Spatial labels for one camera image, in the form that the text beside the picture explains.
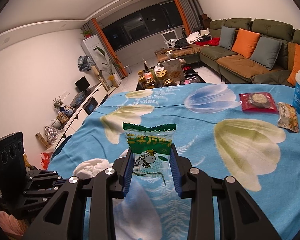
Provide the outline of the potted plant yellow pot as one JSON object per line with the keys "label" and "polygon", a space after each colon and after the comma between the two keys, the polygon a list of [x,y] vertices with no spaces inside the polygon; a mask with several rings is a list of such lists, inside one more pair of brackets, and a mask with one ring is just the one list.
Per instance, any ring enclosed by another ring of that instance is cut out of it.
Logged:
{"label": "potted plant yellow pot", "polygon": [[116,81],[115,79],[115,73],[114,73],[114,70],[113,70],[113,64],[110,60],[107,60],[106,58],[106,52],[99,46],[96,46],[93,51],[98,51],[99,53],[102,54],[102,56],[104,57],[104,60],[105,62],[103,62],[102,64],[105,65],[107,67],[108,70],[106,70],[106,73],[109,74],[109,77],[108,79],[112,82],[113,86],[118,88],[119,87],[119,84],[118,82]]}

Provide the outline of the white tv cabinet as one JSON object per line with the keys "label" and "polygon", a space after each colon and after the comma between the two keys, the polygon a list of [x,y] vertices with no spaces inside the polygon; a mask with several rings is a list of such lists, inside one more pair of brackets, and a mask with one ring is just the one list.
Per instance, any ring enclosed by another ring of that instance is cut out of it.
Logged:
{"label": "white tv cabinet", "polygon": [[70,135],[73,135],[83,124],[83,121],[88,117],[88,113],[85,111],[84,106],[87,102],[93,98],[97,102],[99,107],[103,102],[106,101],[109,94],[114,91],[115,88],[111,88],[108,92],[105,90],[104,86],[99,83],[93,86],[88,95],[84,98],[84,101],[75,109],[73,115],[69,118],[68,122],[65,124],[64,128],[61,129],[60,135],[57,137],[55,143],[50,146],[46,152],[52,153],[57,149],[57,147]]}

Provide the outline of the left orange curtain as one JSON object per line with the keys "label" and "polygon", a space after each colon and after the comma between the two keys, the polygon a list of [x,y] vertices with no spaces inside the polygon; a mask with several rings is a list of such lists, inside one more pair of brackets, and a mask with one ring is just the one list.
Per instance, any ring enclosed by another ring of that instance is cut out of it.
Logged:
{"label": "left orange curtain", "polygon": [[114,64],[116,69],[119,71],[120,77],[122,77],[122,78],[127,77],[128,76],[127,71],[125,70],[121,61],[118,59],[117,54],[113,50],[112,46],[110,45],[108,39],[106,38],[104,32],[102,31],[102,29],[99,26],[99,24],[97,23],[97,21],[93,18],[89,22],[93,25],[99,38],[102,40],[102,43],[103,43],[104,47],[106,48],[112,63]]}

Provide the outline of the right orange curtain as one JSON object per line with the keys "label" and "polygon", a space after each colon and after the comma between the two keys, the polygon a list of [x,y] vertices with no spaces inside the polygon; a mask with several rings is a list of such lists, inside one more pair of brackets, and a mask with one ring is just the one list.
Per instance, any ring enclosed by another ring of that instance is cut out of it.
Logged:
{"label": "right orange curtain", "polygon": [[203,10],[198,0],[174,0],[186,34],[190,35],[194,32],[194,29],[201,26],[200,16],[203,14]]}

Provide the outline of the white tissue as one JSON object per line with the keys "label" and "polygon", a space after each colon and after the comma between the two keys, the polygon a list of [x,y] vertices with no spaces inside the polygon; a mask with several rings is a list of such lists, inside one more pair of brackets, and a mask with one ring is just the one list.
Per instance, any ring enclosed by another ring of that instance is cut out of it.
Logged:
{"label": "white tissue", "polygon": [[73,171],[73,176],[79,179],[89,179],[98,175],[101,171],[111,168],[113,163],[107,159],[95,158],[80,163]]}

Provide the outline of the white office chair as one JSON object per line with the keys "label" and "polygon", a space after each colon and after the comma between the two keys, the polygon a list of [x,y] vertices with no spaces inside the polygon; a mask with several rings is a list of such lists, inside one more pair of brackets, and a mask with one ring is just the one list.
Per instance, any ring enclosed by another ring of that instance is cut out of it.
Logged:
{"label": "white office chair", "polygon": [[161,34],[167,48],[173,48],[176,41],[179,39],[175,30],[166,31]]}

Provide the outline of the beige snack packet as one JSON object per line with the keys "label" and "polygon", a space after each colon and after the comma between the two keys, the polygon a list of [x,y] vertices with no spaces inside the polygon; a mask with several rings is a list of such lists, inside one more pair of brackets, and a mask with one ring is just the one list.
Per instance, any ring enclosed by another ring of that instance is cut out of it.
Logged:
{"label": "beige snack packet", "polygon": [[277,109],[279,111],[277,126],[294,133],[299,133],[300,128],[295,108],[288,103],[279,102],[277,103]]}

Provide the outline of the green cow snack wrapper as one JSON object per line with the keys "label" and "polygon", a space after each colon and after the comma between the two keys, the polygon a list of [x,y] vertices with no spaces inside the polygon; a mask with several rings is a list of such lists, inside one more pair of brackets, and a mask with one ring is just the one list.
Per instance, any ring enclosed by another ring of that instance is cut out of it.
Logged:
{"label": "green cow snack wrapper", "polygon": [[138,177],[160,178],[166,185],[167,171],[176,124],[146,127],[122,124],[129,149],[133,153],[133,174]]}

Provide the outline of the blue floral tablecloth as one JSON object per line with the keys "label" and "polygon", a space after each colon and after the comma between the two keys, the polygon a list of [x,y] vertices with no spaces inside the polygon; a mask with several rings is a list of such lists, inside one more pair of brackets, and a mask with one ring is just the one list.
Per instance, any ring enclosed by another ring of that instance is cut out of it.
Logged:
{"label": "blue floral tablecloth", "polygon": [[279,128],[277,114],[243,111],[239,95],[259,92],[277,103],[292,103],[294,95],[282,85],[207,83],[115,94],[84,120],[49,169],[68,178],[90,159],[112,164],[128,148],[125,122],[176,124],[179,155],[209,176],[234,176],[281,238],[292,239],[300,230],[300,131]]}

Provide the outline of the white air conditioner tower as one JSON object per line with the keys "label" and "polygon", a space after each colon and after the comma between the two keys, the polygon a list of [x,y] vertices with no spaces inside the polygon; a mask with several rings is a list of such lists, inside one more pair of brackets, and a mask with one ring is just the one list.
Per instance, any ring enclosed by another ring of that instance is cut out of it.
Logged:
{"label": "white air conditioner tower", "polygon": [[[113,84],[108,79],[109,74],[106,73],[106,70],[108,70],[108,69],[107,69],[107,67],[105,65],[102,64],[103,62],[105,62],[104,57],[98,51],[93,51],[93,49],[96,46],[101,47],[106,52],[106,49],[104,48],[101,40],[99,39],[99,37],[97,35],[93,35],[93,36],[91,36],[89,38],[86,38],[85,40],[83,40],[81,42],[81,47],[82,47],[83,51],[85,52],[85,54],[88,55],[88,56],[90,56],[93,59],[93,61],[96,64],[96,68],[98,70],[102,71],[102,76],[105,79],[105,81],[107,82],[108,86],[112,87]],[[107,58],[107,60],[110,60],[107,52],[106,52],[106,58]]]}

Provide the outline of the grey cushion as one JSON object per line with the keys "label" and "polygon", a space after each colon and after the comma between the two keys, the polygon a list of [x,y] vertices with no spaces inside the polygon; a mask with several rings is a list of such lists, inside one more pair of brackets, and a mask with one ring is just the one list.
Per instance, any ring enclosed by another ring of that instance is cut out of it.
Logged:
{"label": "grey cushion", "polygon": [[272,70],[281,46],[281,41],[261,36],[250,59]]}
{"label": "grey cushion", "polygon": [[219,46],[231,50],[234,42],[236,28],[222,26]]}

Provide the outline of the orange cushion near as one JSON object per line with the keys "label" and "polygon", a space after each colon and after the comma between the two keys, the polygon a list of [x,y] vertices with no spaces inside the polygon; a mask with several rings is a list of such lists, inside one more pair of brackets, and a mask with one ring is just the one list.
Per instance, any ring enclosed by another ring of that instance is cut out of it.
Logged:
{"label": "orange cushion near", "polygon": [[289,78],[287,79],[287,81],[293,86],[295,86],[296,84],[296,74],[299,70],[300,70],[300,45],[295,44],[293,68]]}

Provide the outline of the red snack packet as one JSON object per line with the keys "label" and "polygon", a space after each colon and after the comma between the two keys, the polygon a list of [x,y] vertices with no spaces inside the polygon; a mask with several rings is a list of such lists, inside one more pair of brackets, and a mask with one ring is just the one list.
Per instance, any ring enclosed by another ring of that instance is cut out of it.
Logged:
{"label": "red snack packet", "polygon": [[278,113],[276,102],[270,93],[241,93],[239,100],[244,112]]}

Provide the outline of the orange cushion far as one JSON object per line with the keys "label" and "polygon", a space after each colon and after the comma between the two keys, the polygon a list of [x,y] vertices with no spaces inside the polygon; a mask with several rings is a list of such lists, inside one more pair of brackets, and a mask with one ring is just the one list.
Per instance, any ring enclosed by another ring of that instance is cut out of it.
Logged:
{"label": "orange cushion far", "polygon": [[253,54],[260,36],[259,33],[239,29],[231,50],[248,59]]}

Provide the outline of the small black monitor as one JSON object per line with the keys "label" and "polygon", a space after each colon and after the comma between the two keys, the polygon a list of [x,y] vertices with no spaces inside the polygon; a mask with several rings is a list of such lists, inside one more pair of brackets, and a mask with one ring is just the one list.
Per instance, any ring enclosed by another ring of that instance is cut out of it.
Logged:
{"label": "small black monitor", "polygon": [[75,82],[75,86],[80,92],[87,92],[88,88],[90,87],[90,83],[86,79],[85,76],[80,78],[78,81]]}

